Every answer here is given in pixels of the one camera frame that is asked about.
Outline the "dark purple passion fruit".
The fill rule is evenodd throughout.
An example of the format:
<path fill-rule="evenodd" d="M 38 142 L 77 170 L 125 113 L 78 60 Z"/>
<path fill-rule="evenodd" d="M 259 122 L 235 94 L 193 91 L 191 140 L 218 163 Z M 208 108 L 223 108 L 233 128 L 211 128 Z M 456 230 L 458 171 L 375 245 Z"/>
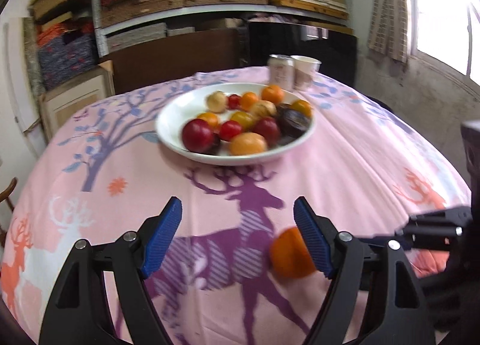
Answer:
<path fill-rule="evenodd" d="M 210 147 L 208 153 L 210 155 L 216 155 L 216 154 L 219 153 L 220 149 L 221 149 L 221 138 L 220 138 L 219 134 L 215 132 L 213 134 L 213 142 L 211 144 L 211 147 Z"/>

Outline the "framed picture leaning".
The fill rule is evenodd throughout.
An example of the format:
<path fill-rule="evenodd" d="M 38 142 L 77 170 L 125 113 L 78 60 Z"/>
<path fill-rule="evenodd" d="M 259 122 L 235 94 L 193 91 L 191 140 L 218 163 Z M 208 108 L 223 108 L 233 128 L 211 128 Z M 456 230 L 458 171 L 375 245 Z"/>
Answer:
<path fill-rule="evenodd" d="M 111 60 L 78 75 L 66 83 L 39 96 L 39 108 L 44 132 L 51 140 L 58 129 L 85 107 L 115 94 Z"/>

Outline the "small brown longan fruit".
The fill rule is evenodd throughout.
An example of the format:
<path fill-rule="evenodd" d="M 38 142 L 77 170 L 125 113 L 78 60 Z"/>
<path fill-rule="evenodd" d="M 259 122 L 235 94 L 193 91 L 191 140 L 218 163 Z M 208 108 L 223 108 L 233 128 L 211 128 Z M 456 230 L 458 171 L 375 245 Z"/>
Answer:
<path fill-rule="evenodd" d="M 210 112 L 221 114 L 227 109 L 228 97 L 222 91 L 216 91 L 207 97 L 206 104 Z"/>

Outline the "white paper cup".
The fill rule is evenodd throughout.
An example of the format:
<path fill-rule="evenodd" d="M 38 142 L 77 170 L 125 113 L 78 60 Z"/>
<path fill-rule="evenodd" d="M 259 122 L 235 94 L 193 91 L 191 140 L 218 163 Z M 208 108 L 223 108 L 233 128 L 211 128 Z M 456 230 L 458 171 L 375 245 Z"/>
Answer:
<path fill-rule="evenodd" d="M 298 91 L 310 89 L 320 70 L 321 61 L 303 55 L 292 55 L 291 57 L 295 68 L 295 89 Z"/>

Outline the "large orange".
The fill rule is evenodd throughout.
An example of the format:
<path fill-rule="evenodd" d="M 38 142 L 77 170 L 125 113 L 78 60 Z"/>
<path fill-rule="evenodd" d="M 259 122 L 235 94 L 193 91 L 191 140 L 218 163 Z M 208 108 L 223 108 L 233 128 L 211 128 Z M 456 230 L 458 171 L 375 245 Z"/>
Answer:
<path fill-rule="evenodd" d="M 317 271 L 298 227 L 285 229 L 270 244 L 273 272 L 283 279 L 306 278 Z"/>
<path fill-rule="evenodd" d="M 207 122 L 212 130 L 216 130 L 221 124 L 219 116 L 210 111 L 197 115 L 197 118 Z"/>

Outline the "small yellow orange fruit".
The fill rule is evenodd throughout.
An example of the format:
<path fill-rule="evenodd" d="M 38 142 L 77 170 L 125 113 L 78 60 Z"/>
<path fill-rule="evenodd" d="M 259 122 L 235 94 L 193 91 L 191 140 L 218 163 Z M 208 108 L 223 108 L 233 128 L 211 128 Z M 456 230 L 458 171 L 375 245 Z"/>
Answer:
<path fill-rule="evenodd" d="M 289 107 L 291 110 L 295 110 L 307 118 L 312 118 L 312 106 L 308 101 L 298 99 L 293 101 Z"/>

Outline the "dark wrinkled passion fruit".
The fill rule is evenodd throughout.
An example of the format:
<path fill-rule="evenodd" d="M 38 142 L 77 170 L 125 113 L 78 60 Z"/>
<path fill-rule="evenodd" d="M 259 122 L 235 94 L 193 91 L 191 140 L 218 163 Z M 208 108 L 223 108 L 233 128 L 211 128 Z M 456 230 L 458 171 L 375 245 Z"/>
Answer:
<path fill-rule="evenodd" d="M 283 110 L 277 118 L 277 125 L 284 136 L 299 138 L 307 132 L 311 120 L 296 110 Z"/>

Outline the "orange persimmon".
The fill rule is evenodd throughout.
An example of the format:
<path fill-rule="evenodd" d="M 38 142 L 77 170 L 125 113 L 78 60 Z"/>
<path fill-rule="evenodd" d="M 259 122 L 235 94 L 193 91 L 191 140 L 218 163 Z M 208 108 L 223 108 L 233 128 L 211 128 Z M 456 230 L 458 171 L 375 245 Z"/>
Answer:
<path fill-rule="evenodd" d="M 268 149 L 264 137 L 254 132 L 236 135 L 229 143 L 229 152 L 233 156 L 247 156 L 263 153 Z"/>

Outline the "small red tomato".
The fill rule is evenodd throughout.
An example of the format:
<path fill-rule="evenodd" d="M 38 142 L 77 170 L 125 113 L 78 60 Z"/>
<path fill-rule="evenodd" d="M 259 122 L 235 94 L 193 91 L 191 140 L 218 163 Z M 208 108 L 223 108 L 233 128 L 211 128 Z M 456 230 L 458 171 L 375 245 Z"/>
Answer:
<path fill-rule="evenodd" d="M 235 121 L 229 120 L 221 124 L 219 136 L 221 140 L 230 142 L 234 137 L 242 133 L 242 127 Z"/>
<path fill-rule="evenodd" d="M 229 110 L 239 110 L 240 109 L 240 102 L 241 96 L 238 94 L 231 94 L 228 96 L 227 100 L 227 107 Z"/>

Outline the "purple mangosteen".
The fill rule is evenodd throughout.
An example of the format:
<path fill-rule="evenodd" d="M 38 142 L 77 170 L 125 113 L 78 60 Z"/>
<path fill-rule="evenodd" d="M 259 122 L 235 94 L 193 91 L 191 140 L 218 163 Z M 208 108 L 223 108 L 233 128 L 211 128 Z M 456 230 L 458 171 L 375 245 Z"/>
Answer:
<path fill-rule="evenodd" d="M 280 103 L 280 104 L 276 105 L 277 116 L 280 116 L 283 113 L 285 113 L 287 110 L 290 109 L 290 107 L 291 107 L 291 104 L 289 104 L 289 103 Z"/>

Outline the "white oval plate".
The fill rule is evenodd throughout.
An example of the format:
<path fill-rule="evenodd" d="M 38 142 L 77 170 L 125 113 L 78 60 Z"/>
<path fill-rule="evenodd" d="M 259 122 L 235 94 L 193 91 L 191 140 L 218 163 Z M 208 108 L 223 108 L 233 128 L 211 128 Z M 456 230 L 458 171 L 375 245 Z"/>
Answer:
<path fill-rule="evenodd" d="M 310 139 L 310 105 L 273 86 L 224 83 L 169 101 L 154 129 L 174 154 L 215 166 L 254 165 L 277 159 Z"/>

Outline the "wooden chair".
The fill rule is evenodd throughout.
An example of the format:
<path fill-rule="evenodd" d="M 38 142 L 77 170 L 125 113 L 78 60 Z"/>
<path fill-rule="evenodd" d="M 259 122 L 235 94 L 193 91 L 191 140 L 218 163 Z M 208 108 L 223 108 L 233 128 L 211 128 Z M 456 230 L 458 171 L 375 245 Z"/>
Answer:
<path fill-rule="evenodd" d="M 13 212 L 15 210 L 15 206 L 13 205 L 13 203 L 10 199 L 10 195 L 15 190 L 15 188 L 17 186 L 17 183 L 18 183 L 18 179 L 16 177 L 14 177 L 11 180 L 11 182 L 9 183 L 9 185 L 0 194 L 0 202 L 1 203 L 6 202 L 7 207 L 9 208 L 9 210 L 11 212 Z M 0 227 L 0 238 L 1 238 L 1 246 L 2 247 L 5 246 L 6 237 L 7 237 L 7 231 L 5 229 L 3 229 L 3 227 Z"/>

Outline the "blue patterned boxes stack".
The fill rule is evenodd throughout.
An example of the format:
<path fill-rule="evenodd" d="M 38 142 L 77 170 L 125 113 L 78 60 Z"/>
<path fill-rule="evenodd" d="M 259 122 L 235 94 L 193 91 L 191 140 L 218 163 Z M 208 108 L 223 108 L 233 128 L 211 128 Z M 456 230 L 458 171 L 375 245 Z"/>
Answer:
<path fill-rule="evenodd" d="M 93 69 L 98 63 L 92 21 L 57 23 L 37 37 L 38 62 L 46 90 Z"/>

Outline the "large red plum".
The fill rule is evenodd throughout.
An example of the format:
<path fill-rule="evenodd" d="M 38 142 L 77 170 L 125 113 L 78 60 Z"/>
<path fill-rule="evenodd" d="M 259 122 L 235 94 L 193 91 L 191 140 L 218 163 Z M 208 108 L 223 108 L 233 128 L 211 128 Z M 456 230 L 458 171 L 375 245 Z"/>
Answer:
<path fill-rule="evenodd" d="M 181 130 L 185 148 L 195 153 L 205 153 L 213 145 L 215 136 L 210 125 L 201 118 L 188 121 Z"/>

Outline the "small striped pepino back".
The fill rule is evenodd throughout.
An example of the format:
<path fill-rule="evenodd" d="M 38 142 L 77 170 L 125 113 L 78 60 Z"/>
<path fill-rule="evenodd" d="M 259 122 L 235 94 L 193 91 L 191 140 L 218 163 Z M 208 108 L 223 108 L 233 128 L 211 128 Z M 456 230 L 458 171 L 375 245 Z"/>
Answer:
<path fill-rule="evenodd" d="M 249 113 L 255 119 L 275 117 L 277 114 L 277 107 L 271 101 L 261 100 L 253 104 Z"/>

